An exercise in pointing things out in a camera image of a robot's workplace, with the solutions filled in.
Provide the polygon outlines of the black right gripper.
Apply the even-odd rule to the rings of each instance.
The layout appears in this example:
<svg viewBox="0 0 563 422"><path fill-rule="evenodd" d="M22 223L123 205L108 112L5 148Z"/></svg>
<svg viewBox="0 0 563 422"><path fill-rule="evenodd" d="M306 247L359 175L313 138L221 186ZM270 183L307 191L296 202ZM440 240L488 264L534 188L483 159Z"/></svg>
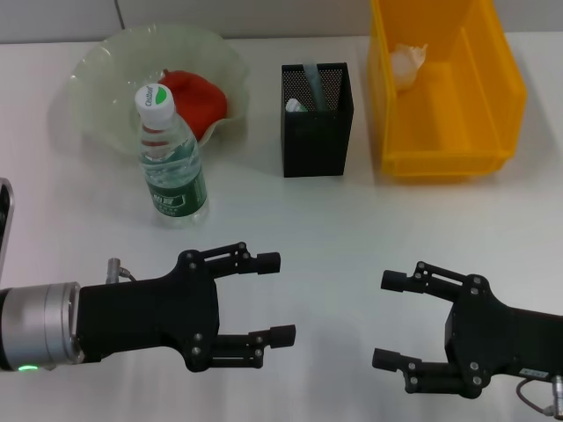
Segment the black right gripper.
<svg viewBox="0 0 563 422"><path fill-rule="evenodd" d="M400 371L409 394L476 398L495 375L550 382L562 374L562 317L509 307L480 275L467 276L419 261L411 276L385 270L381 289L453 303L445 333L449 363L374 351L372 367Z"/></svg>

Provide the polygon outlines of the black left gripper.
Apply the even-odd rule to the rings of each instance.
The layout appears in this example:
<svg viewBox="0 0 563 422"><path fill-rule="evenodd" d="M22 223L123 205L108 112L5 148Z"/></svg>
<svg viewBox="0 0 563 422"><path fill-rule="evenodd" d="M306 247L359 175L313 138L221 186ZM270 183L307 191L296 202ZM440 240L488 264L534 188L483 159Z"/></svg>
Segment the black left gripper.
<svg viewBox="0 0 563 422"><path fill-rule="evenodd" d="M84 362L100 362L114 353L169 347L195 373L211 367L262 368L267 347L295 344L296 327L217 336L218 300L211 275L265 275L280 270L279 252L254 257L246 242L238 242L202 252L184 251L174 268L160 278L83 287L77 340Z"/></svg>

